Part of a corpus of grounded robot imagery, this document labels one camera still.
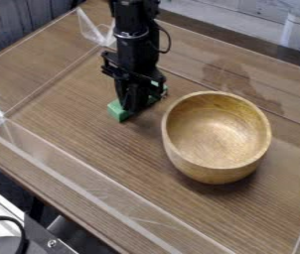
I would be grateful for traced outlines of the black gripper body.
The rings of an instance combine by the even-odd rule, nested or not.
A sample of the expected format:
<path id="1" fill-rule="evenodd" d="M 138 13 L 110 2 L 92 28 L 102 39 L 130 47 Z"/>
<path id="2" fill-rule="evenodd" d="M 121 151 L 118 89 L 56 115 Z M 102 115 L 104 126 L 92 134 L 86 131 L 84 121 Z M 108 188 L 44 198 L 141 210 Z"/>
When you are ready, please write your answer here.
<path id="1" fill-rule="evenodd" d="M 161 96 L 166 77 L 157 67 L 159 55 L 159 32 L 139 35 L 114 32 L 116 51 L 102 53 L 102 72 L 114 80 L 126 80 L 147 87 L 149 95 Z"/>

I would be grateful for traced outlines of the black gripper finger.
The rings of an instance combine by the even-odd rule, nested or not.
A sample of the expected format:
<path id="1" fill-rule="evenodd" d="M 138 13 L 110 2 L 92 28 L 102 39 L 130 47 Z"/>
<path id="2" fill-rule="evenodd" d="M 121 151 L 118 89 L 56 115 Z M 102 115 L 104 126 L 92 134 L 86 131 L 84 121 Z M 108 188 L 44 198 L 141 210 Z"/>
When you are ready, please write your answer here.
<path id="1" fill-rule="evenodd" d="M 126 80 L 116 79 L 114 81 L 114 85 L 122 109 L 130 111 L 131 110 L 130 84 Z"/>
<path id="2" fill-rule="evenodd" d="M 147 87 L 133 83 L 130 87 L 130 94 L 131 94 L 131 107 L 133 111 L 141 111 L 146 105 L 149 100 L 149 90 Z"/>

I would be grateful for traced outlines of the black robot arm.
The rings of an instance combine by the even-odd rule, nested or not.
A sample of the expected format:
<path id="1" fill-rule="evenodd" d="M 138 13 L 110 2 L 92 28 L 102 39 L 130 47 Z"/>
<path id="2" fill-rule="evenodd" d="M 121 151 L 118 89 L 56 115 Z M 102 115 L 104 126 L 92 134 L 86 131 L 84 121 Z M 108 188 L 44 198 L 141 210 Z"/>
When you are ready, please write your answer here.
<path id="1" fill-rule="evenodd" d="M 157 67 L 159 55 L 170 51 L 159 46 L 155 22 L 161 0 L 108 0 L 115 21 L 112 36 L 116 51 L 103 51 L 102 72 L 114 79 L 122 109 L 134 114 L 147 107 L 149 99 L 163 94 L 166 76 Z"/>

